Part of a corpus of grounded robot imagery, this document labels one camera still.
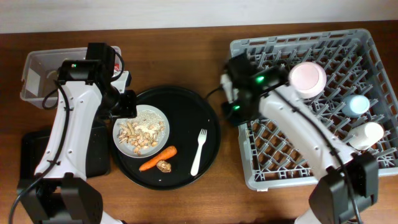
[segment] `green light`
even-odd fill
[[[262,83],[262,81],[264,81],[264,77],[263,76],[259,76],[256,78],[256,82],[257,83]]]

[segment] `fork handle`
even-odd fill
[[[200,163],[200,155],[201,155],[201,148],[203,144],[199,144],[197,154],[193,160],[192,168],[191,168],[191,175],[196,176],[199,171],[199,163]]]

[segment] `wall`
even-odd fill
[[[398,19],[398,0],[0,0],[0,33]]]

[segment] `round black tray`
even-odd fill
[[[168,159],[171,173],[154,167],[140,172],[138,168],[157,154],[136,159],[121,153],[113,144],[113,157],[124,175],[135,183],[154,190],[172,190],[190,184],[201,177],[212,165],[220,148],[221,131],[218,117],[211,106],[197,93],[177,86],[162,86],[137,96],[137,105],[151,105],[160,109],[170,125],[168,146],[177,148],[177,155]],[[191,166],[198,148],[198,135],[207,129],[206,143],[201,152],[199,172],[191,176]]]

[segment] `table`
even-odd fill
[[[341,29],[368,29],[373,36],[392,86],[398,92],[394,65],[398,53],[398,21],[281,24],[266,26],[206,27],[187,29],[101,30],[0,35],[0,223],[6,223],[16,197],[21,137],[52,125],[55,111],[45,111],[19,98],[27,54],[34,50],[84,47],[107,42],[122,50],[130,88],[137,93],[173,84],[205,96],[218,86],[232,40]],[[210,103],[220,114],[222,93]],[[273,218],[295,218],[308,209],[314,185],[249,190],[244,183],[238,130],[221,124],[220,152],[198,181],[171,191],[148,190],[125,177],[112,162],[107,176],[89,179],[101,192],[104,209],[128,223],[253,223]],[[396,223],[398,179],[383,177],[378,203],[362,213],[366,223]],[[15,223],[30,223],[21,205]]]

